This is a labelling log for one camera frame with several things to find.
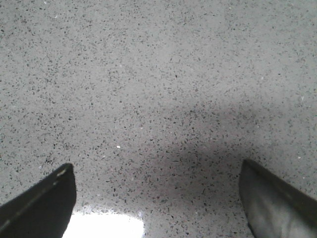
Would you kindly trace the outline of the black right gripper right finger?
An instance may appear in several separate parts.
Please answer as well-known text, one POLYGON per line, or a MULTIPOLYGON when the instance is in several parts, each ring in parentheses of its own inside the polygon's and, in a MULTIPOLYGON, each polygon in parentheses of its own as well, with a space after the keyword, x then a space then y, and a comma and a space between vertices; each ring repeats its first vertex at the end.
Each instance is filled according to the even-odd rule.
POLYGON ((256 238, 315 238, 317 202, 255 161, 245 159, 239 195, 256 238))

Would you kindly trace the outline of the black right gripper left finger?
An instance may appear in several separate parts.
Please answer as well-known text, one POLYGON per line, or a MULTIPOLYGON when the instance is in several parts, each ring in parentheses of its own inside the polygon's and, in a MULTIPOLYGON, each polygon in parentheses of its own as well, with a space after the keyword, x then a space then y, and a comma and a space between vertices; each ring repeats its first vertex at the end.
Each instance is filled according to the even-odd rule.
POLYGON ((60 238, 76 203, 73 165, 61 165, 0 207, 2 238, 60 238))

